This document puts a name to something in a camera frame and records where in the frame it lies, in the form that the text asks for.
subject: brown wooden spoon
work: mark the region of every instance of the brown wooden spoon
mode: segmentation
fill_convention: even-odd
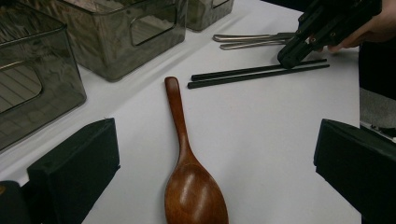
[[[220,188],[191,151],[175,77],[165,79],[166,93],[179,142],[177,166],[165,191],[168,224],[228,224],[227,207]]]

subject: plastic storage bin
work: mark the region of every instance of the plastic storage bin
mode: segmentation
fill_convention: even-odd
[[[189,0],[187,28],[201,32],[233,10],[233,0]]]
[[[85,100],[65,24],[0,6],[0,151]]]
[[[20,0],[68,26],[77,62],[117,81],[184,41],[187,0]]]

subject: white surface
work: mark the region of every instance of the white surface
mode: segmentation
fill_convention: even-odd
[[[358,52],[331,67],[188,90],[191,75],[277,63],[282,46],[224,51],[214,34],[294,31],[300,12],[235,0],[233,12],[116,83],[80,67],[88,101],[0,155],[0,179],[24,184],[26,168],[83,126],[115,118],[121,168],[84,223],[165,223],[163,194],[178,142],[163,80],[178,78],[191,148],[218,182],[230,223],[360,223],[313,164],[319,125],[359,125]]]

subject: chopsticks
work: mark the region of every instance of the chopsticks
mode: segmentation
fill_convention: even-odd
[[[224,72],[216,72],[216,73],[207,73],[207,74],[200,74],[200,75],[193,75],[191,76],[192,82],[189,82],[187,87],[189,89],[196,89],[202,88],[207,86],[214,86],[238,81],[245,81],[251,80],[255,78],[261,77],[275,77],[275,76],[282,76],[286,74],[298,73],[298,72],[305,72],[311,71],[315,69],[322,69],[329,67],[329,64],[322,64],[316,66],[305,66],[309,64],[315,63],[325,63],[327,62],[326,59],[321,60],[314,60],[314,61],[307,61],[301,62],[298,66],[293,69],[285,69],[281,64],[277,65],[269,65],[263,67],[254,67],[254,68],[246,68],[246,69],[238,69],[238,70],[230,70]]]

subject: metal chopsticks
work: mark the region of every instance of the metal chopsticks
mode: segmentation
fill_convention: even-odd
[[[224,72],[193,75],[191,76],[192,82],[189,82],[187,87],[189,89],[196,89],[207,86],[251,80],[261,77],[281,76],[286,74],[305,72],[305,71],[311,71],[315,69],[329,67],[330,66],[329,64],[305,66],[309,64],[325,63],[325,62],[327,62],[326,59],[302,62],[298,65],[302,67],[296,67],[293,69],[284,69],[281,64],[278,64],[278,65],[269,65],[263,67],[254,67],[254,68],[238,69],[238,70],[231,70]]]
[[[259,46],[285,45],[295,33],[278,33],[276,35],[213,35],[213,40],[221,44],[221,49],[245,49]]]

